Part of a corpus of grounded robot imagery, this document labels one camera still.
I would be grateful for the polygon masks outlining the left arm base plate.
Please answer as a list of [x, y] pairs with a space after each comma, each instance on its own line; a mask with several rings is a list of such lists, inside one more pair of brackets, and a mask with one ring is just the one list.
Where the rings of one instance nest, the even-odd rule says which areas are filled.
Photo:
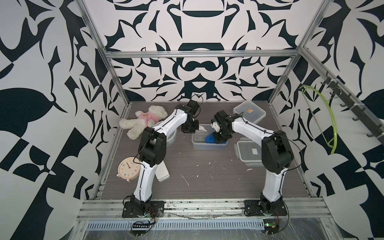
[[164, 213], [164, 201], [151, 201], [147, 203], [125, 202], [122, 218], [157, 217]]

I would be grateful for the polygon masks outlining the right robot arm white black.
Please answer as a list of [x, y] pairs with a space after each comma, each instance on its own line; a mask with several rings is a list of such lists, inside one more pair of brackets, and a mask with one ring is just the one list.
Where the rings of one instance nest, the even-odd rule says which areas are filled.
[[242, 115], [228, 115], [219, 111], [211, 120], [215, 130], [215, 143], [222, 144], [232, 138], [233, 133], [241, 134], [261, 147], [261, 161], [266, 168], [265, 186], [261, 199], [275, 203], [282, 198], [282, 186], [286, 172], [294, 159], [286, 133], [272, 132], [247, 121]]

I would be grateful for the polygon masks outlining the clear lunch box lid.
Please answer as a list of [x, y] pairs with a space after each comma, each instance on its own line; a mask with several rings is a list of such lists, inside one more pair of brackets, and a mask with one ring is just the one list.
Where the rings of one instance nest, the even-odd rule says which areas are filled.
[[234, 144], [236, 156], [248, 167], [262, 167], [262, 147], [254, 141], [242, 137]]

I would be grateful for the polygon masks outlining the clear rectangular lunch box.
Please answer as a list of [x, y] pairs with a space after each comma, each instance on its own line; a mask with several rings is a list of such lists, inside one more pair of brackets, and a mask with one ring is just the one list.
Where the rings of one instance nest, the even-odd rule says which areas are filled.
[[253, 123], [259, 123], [265, 116], [266, 112], [252, 101], [245, 101], [233, 109], [234, 114], [243, 114], [243, 117]]
[[215, 130], [210, 124], [200, 124], [199, 129], [192, 134], [192, 144], [194, 150], [198, 151], [222, 151], [228, 142], [217, 144], [213, 137], [209, 137]]

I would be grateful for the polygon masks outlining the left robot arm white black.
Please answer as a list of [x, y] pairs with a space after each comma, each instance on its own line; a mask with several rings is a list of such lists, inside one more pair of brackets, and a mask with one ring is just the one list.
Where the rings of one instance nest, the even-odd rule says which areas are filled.
[[185, 134], [199, 130], [195, 114], [200, 105], [194, 100], [177, 105], [175, 110], [162, 123], [154, 128], [145, 128], [139, 144], [138, 156], [141, 165], [137, 187], [131, 195], [130, 203], [138, 210], [148, 211], [152, 197], [152, 185], [156, 170], [167, 153], [167, 137], [177, 128]]

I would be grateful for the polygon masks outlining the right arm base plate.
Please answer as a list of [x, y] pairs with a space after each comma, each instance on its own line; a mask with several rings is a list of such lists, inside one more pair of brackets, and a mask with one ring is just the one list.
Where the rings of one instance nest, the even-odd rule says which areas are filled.
[[285, 205], [283, 198], [270, 202], [267, 199], [261, 200], [245, 200], [244, 214], [247, 217], [253, 216], [287, 216], [288, 209]]

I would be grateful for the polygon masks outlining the blue cleaning cloth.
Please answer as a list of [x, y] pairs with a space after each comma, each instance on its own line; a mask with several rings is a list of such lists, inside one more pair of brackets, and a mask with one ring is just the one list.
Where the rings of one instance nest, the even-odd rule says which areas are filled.
[[206, 136], [205, 143], [207, 143], [207, 144], [216, 144], [216, 140], [215, 140], [213, 134], [209, 134], [208, 136]]

